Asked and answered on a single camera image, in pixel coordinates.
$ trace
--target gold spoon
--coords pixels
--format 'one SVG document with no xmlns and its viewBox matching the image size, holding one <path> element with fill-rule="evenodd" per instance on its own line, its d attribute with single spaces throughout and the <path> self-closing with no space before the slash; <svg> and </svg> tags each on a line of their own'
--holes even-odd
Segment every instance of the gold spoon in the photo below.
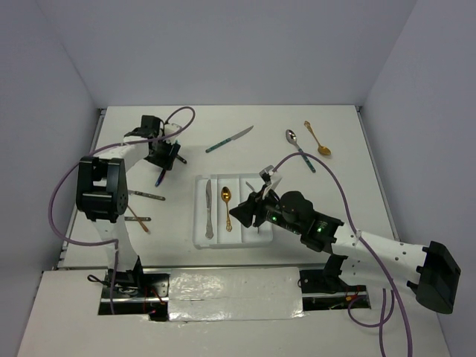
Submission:
<svg viewBox="0 0 476 357">
<path fill-rule="evenodd" d="M 315 137 L 314 132 L 312 131 L 311 124 L 309 123 L 309 121 L 305 121 L 305 122 L 304 122 L 304 126 L 309 130 L 309 132 L 312 134 L 312 136 L 314 137 L 314 139 L 318 142 L 318 145 L 319 145 L 318 151 L 319 151 L 319 153 L 320 153 L 321 155 L 330 155 L 331 152 L 330 152 L 329 148 L 323 147 L 323 146 L 321 145 L 321 143 L 319 142 L 319 140 Z"/>
<path fill-rule="evenodd" d="M 228 187 L 222 188 L 222 200 L 226 203 L 226 230 L 231 232 L 230 212 L 228 211 L 228 203 L 231 200 L 231 191 Z"/>
</svg>

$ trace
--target utensil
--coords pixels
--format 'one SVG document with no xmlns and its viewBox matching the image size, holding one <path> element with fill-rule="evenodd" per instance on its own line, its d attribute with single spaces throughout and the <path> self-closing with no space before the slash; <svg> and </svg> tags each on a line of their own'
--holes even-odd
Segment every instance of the utensil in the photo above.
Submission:
<svg viewBox="0 0 476 357">
<path fill-rule="evenodd" d="M 141 225 L 142 229 L 144 229 L 144 232 L 149 233 L 149 228 L 142 222 L 142 220 L 137 217 L 137 214 L 131 209 L 131 206 L 127 205 L 127 208 L 131 211 L 132 215 L 137 219 L 137 222 L 139 222 L 139 225 Z"/>
<path fill-rule="evenodd" d="M 309 123 L 309 121 L 305 121 L 305 122 L 304 122 L 304 126 L 309 130 L 309 132 L 312 134 L 312 136 L 314 137 L 314 139 L 315 139 L 316 142 L 318 143 L 318 152 L 319 152 L 321 155 L 324 155 L 324 156 L 330 155 L 331 152 L 330 152 L 329 148 L 323 147 L 323 146 L 321 145 L 321 143 L 319 142 L 319 140 L 315 137 L 314 132 L 312 131 L 311 124 Z"/>
<path fill-rule="evenodd" d="M 157 181 L 155 182 L 156 187 L 158 187 L 162 183 L 162 181 L 164 180 L 166 172 L 167 172 L 167 170 L 162 169 L 161 173 L 158 174 Z"/>
<path fill-rule="evenodd" d="M 303 152 L 303 150 L 300 148 L 300 146 L 297 143 L 298 138 L 296 138 L 296 134 L 290 129 L 286 130 L 286 140 L 288 141 L 288 143 L 294 145 L 295 148 L 298 150 L 298 152 Z M 301 157 L 306 162 L 308 168 L 311 169 L 311 171 L 315 173 L 315 168 L 312 166 L 311 161 L 309 161 L 309 159 L 304 155 L 302 155 Z"/>
<path fill-rule="evenodd" d="M 226 204 L 226 230 L 231 232 L 230 211 L 228 209 L 228 203 L 231 200 L 231 191 L 228 187 L 222 188 L 222 200 Z"/>
<path fill-rule="evenodd" d="M 208 149 L 205 150 L 206 153 L 209 153 L 211 151 L 214 151 L 215 149 L 218 149 L 219 147 L 225 145 L 226 143 L 229 143 L 232 140 L 236 140 L 238 138 L 241 138 L 244 134 L 248 134 L 252 129 L 254 128 L 254 125 L 250 126 L 249 128 L 246 128 L 245 130 L 239 132 L 238 134 L 235 134 L 228 139 L 225 139 L 224 141 L 219 142 L 217 145 L 213 145 L 212 147 L 209 147 Z"/>
<path fill-rule="evenodd" d="M 187 164 L 187 160 L 185 160 L 184 158 L 182 158 L 179 154 L 177 154 L 177 160 L 179 160 L 181 163 L 183 164 Z"/>
<path fill-rule="evenodd" d="M 246 183 L 246 186 L 248 186 L 248 188 L 251 190 L 251 192 L 256 192 L 256 190 L 254 189 L 253 186 L 251 186 L 251 184 L 248 182 L 248 181 L 245 181 Z"/>
<path fill-rule="evenodd" d="M 137 218 L 135 218 L 135 217 L 133 217 L 133 216 L 125 216 L 125 217 L 124 217 L 124 220 L 125 220 L 126 222 L 137 222 L 138 219 L 140 219 L 142 222 L 150 222 L 150 221 L 152 221 L 152 218 L 150 218 L 150 217 L 137 217 Z"/>
<path fill-rule="evenodd" d="M 211 180 L 207 181 L 207 188 L 205 189 L 205 195 L 207 197 L 207 232 L 205 236 L 208 239 L 213 238 L 213 226 L 211 225 Z"/>
<path fill-rule="evenodd" d="M 152 195 L 151 193 L 145 193 L 145 192 L 134 191 L 134 190 L 127 190 L 127 192 L 129 193 L 129 195 L 136 195 L 136 196 L 147 197 L 148 199 L 158 199 L 159 201 L 165 201 L 165 197 Z"/>
<path fill-rule="evenodd" d="M 246 183 L 246 186 L 248 186 L 248 188 L 251 190 L 251 192 L 256 192 L 254 187 L 248 181 L 245 181 L 245 183 Z M 257 229 L 258 234 L 260 234 L 260 227 L 256 227 L 256 229 Z"/>
</svg>

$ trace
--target teal knife handle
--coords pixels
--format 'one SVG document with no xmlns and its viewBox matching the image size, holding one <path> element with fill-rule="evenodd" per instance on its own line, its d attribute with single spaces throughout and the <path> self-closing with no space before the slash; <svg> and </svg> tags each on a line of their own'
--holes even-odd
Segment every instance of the teal knife handle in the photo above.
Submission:
<svg viewBox="0 0 476 357">
<path fill-rule="evenodd" d="M 301 155 L 301 157 L 304 159 L 304 161 L 306 162 L 307 166 L 309 167 L 309 169 L 311 169 L 311 171 L 313 173 L 315 173 L 315 168 L 312 166 L 311 164 L 311 161 L 309 161 L 309 159 L 307 158 L 307 156 L 304 156 L 304 155 Z"/>
<path fill-rule="evenodd" d="M 225 140 L 222 141 L 221 143 L 218 143 L 217 145 L 213 145 L 212 147 L 209 147 L 208 149 L 205 150 L 205 152 L 206 152 L 206 153 L 212 152 L 212 151 L 214 151 L 215 149 L 218 149 L 219 147 L 225 145 L 226 143 L 229 143 L 230 141 L 231 141 L 230 138 L 225 139 Z"/>
</svg>

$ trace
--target white tabletop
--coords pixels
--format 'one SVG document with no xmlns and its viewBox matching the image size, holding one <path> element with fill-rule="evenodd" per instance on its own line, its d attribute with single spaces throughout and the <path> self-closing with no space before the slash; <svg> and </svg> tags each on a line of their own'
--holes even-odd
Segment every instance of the white tabletop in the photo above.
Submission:
<svg viewBox="0 0 476 357">
<path fill-rule="evenodd" d="M 120 142 L 125 133 L 140 126 L 142 115 L 165 119 L 176 106 L 109 107 L 97 147 Z M 327 254 L 309 250 L 299 236 L 274 228 L 274 241 L 264 248 L 196 249 L 192 242 L 193 183 L 197 175 L 214 173 L 258 173 L 268 165 L 276 165 L 295 151 L 285 139 L 292 129 L 305 152 L 317 154 L 317 145 L 304 127 L 312 124 L 322 144 L 332 150 L 325 162 L 335 172 L 349 199 L 358 228 L 393 239 L 389 219 L 380 193 L 376 174 L 354 106 L 195 106 L 196 119 L 179 136 L 180 155 L 184 165 L 176 161 L 160 187 L 154 183 L 160 169 L 145 160 L 127 173 L 130 189 L 165 196 L 165 202 L 130 196 L 129 203 L 139 216 L 150 216 L 151 234 L 142 231 L 137 222 L 128 222 L 130 239 L 144 266 L 244 266 L 296 265 L 323 263 Z M 187 111 L 174 120 L 181 125 L 190 118 Z M 205 149 L 254 125 L 244 137 L 206 154 Z M 278 194 L 299 190 L 314 203 L 314 209 L 345 219 L 341 196 L 329 174 L 313 163 L 311 173 L 300 157 L 280 169 L 283 180 Z M 73 239 L 98 241 L 99 236 L 83 213 L 78 213 L 71 233 Z M 63 267 L 103 267 L 106 254 L 101 248 L 70 245 Z"/>
<path fill-rule="evenodd" d="M 307 312 L 279 321 L 151 322 L 145 315 L 99 316 L 102 286 L 87 281 L 103 271 L 47 271 L 36 296 L 19 357 L 91 356 L 352 356 L 379 357 L 377 329 L 355 325 L 345 310 Z M 370 291 L 374 309 L 354 310 L 365 323 L 379 319 L 381 292 Z M 437 314 L 403 296 L 413 333 L 414 356 L 449 357 Z M 399 310 L 385 324 L 388 356 L 406 356 Z"/>
</svg>

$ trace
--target red wire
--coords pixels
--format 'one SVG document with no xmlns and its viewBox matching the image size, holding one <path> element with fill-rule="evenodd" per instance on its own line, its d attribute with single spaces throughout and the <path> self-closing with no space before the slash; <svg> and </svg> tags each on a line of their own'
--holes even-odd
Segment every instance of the red wire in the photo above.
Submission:
<svg viewBox="0 0 476 357">
<path fill-rule="evenodd" d="M 146 299 L 147 299 L 147 286 L 144 291 L 144 314 L 147 314 L 146 312 Z"/>
<path fill-rule="evenodd" d="M 157 291 L 154 288 L 150 288 L 154 295 L 161 301 L 161 305 L 165 305 L 165 302 L 162 300 L 162 298 L 157 294 Z"/>
</svg>

